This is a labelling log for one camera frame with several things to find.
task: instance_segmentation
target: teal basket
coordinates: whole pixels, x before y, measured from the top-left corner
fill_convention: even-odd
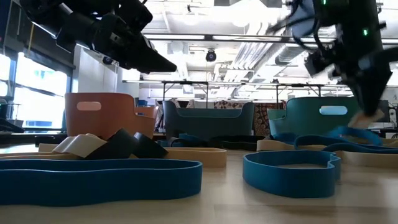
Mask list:
[[[163,111],[167,139],[176,133],[204,140],[252,134],[254,103],[245,103],[241,109],[186,109],[164,101]]]
[[[359,111],[353,97],[293,98],[286,110],[268,110],[271,134],[322,135],[337,126],[346,126]]]

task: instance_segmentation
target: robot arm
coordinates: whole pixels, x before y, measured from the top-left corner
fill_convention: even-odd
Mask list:
[[[141,34],[152,14],[138,0],[20,0],[28,18],[72,52],[78,44],[105,55],[125,69],[174,72]]]
[[[293,0],[291,5],[291,15],[269,32],[291,27],[296,42],[310,51],[305,62],[309,74],[333,64],[333,77],[341,77],[364,114],[372,116],[392,74],[389,62],[398,60],[398,48],[383,50],[380,30],[386,24],[379,23],[376,0]],[[336,39],[325,47],[318,30],[333,25]],[[300,41],[310,34],[318,45],[315,50]]]

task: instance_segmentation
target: window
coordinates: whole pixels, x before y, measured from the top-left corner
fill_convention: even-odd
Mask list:
[[[62,128],[68,77],[18,55],[13,119],[23,128]]]
[[[8,95],[11,59],[0,54],[0,96]]]

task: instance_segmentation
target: white table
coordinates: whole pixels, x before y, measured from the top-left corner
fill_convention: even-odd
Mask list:
[[[33,146],[11,149],[8,151],[36,150]],[[193,197],[68,208],[2,206],[0,223],[398,223],[398,170],[343,166],[335,196],[293,199],[246,184],[242,179],[242,156],[246,153],[229,151],[226,169],[204,169],[201,193]],[[0,192],[0,200],[6,193]]]

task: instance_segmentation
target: wooden table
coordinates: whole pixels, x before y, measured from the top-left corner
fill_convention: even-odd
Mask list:
[[[0,149],[5,150],[35,149],[33,146]],[[229,151],[226,169],[204,169],[201,193],[193,197],[69,208],[2,206],[0,223],[398,223],[398,170],[343,166],[335,196],[293,199],[271,195],[246,184],[242,179],[242,156],[246,153]]]

